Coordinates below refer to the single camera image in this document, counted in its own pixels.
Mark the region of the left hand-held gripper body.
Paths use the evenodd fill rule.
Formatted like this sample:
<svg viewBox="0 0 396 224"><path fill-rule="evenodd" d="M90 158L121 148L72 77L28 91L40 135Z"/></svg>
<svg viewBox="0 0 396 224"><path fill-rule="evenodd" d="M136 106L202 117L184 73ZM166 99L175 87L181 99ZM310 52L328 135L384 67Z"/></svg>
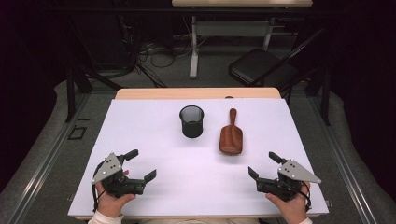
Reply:
<svg viewBox="0 0 396 224"><path fill-rule="evenodd" d="M144 179L130 179L124 174L123 156L111 152L99 163L92 178L92 185L101 182L105 190L117 198L125 194L142 195L147 183Z"/></svg>

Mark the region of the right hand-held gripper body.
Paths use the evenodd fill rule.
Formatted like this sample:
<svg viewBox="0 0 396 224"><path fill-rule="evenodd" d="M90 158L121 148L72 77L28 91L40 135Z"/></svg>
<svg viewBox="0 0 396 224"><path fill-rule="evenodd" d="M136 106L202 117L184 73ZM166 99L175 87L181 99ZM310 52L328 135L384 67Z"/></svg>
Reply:
<svg viewBox="0 0 396 224"><path fill-rule="evenodd" d="M320 184L321 180L294 160L282 161L277 169L277 178L261 178L255 174L258 192L271 193L284 202L290 201L297 193L301 193L305 182Z"/></svg>

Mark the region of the person's left hand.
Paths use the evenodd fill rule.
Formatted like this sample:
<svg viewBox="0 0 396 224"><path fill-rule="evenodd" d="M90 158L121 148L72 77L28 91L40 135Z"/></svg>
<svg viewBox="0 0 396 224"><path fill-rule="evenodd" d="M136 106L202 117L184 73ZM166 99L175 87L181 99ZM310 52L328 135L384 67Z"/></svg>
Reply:
<svg viewBox="0 0 396 224"><path fill-rule="evenodd" d="M98 205L96 211L106 217L120 217L123 206L136 198L134 194L125 194L117 198L109 194L105 190L101 182L97 182L95 184L95 187L99 194L97 199Z"/></svg>

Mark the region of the person's right hand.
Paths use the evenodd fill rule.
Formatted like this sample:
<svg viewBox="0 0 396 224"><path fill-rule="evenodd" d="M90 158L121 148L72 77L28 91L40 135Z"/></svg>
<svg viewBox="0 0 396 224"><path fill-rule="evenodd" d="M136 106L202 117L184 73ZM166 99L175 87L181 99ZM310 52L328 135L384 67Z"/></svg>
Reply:
<svg viewBox="0 0 396 224"><path fill-rule="evenodd" d="M265 197L278 208L287 224L299 224L308 217L305 210L307 205L305 196L308 195L309 190L310 184L304 182L301 188L302 193L297 193L290 201L284 202L271 193L266 193Z"/></svg>

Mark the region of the desk with white legs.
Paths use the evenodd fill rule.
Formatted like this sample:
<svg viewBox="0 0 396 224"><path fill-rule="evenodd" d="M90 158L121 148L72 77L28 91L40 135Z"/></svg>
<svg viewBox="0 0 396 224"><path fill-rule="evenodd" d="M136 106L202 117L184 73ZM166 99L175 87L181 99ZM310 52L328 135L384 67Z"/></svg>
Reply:
<svg viewBox="0 0 396 224"><path fill-rule="evenodd" d="M311 7L313 0L172 0L174 7L183 9L249 9L268 8L286 9ZM191 17L191 69L190 78L198 75L198 36L263 36L262 44L268 49L275 18L262 21L200 21L196 16Z"/></svg>

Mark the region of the black metal stand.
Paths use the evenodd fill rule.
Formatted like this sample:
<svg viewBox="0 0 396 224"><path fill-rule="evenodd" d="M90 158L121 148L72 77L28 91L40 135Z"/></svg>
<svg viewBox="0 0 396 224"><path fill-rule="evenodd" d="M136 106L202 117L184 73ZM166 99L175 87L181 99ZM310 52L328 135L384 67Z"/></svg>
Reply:
<svg viewBox="0 0 396 224"><path fill-rule="evenodd" d="M331 91L331 68L326 62L314 66L312 69L295 77L281 92L287 94L287 100L291 97L292 88L303 80L307 80L308 84L304 89L304 94L308 97L317 96L320 92L320 117L326 125L330 125L329 121L329 102Z"/></svg>
<svg viewBox="0 0 396 224"><path fill-rule="evenodd" d="M66 38L68 47L64 51L69 62L69 70L66 75L66 93L67 93L67 117L66 122L69 122L77 113L76 105L76 91L78 87L83 94L90 94L93 86L89 78L98 80L105 84L110 89L118 91L121 85L116 84L110 79L100 75L92 65L91 58L84 43L80 40L78 31L74 25L68 21L66 29L69 30L69 35Z"/></svg>

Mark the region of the brown wooden hairbrush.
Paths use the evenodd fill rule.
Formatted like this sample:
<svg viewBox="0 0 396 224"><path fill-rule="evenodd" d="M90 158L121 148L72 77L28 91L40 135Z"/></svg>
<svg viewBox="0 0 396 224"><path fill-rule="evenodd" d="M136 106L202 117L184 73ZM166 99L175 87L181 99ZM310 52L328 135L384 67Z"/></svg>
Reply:
<svg viewBox="0 0 396 224"><path fill-rule="evenodd" d="M220 131L219 150L228 155L238 155L243 151L243 132L235 125L237 110L230 109L230 124Z"/></svg>

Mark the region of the black mesh pen cup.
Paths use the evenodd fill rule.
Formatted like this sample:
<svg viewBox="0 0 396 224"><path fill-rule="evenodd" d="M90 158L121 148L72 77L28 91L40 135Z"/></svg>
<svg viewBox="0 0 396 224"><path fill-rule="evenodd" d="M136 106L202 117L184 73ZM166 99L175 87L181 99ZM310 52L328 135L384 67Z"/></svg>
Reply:
<svg viewBox="0 0 396 224"><path fill-rule="evenodd" d="M179 112L182 133L188 138L197 138L203 133L204 111L197 105L187 105Z"/></svg>

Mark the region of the black folding chair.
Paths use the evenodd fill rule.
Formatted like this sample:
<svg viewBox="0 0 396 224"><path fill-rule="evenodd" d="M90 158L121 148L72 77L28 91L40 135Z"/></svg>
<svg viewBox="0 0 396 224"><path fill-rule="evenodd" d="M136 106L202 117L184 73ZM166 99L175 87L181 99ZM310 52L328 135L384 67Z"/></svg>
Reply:
<svg viewBox="0 0 396 224"><path fill-rule="evenodd" d="M283 58L264 49L253 49L229 65L229 75L247 87L272 87L281 91L302 75L291 62L324 33L324 29L319 29Z"/></svg>

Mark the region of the metal floor rail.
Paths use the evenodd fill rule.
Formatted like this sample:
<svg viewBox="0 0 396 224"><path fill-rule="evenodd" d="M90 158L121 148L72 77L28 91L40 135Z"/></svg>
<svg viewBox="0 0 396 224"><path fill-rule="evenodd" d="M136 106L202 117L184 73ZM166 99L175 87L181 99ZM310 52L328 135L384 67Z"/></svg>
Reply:
<svg viewBox="0 0 396 224"><path fill-rule="evenodd" d="M85 224L68 215L91 153L91 96L78 98L76 115L64 120L59 100L21 168L0 194L0 224Z"/></svg>
<svg viewBox="0 0 396 224"><path fill-rule="evenodd" d="M344 152L332 131L332 127L328 126L323 120L320 112L320 105L317 99L308 97L308 102L311 105L318 124L323 131L325 138L330 145L333 160L340 172L341 177L346 185L346 189L350 195L352 202L361 218L362 224L378 224L375 215L368 204L366 197L363 194L361 186L359 185L352 169L350 168Z"/></svg>

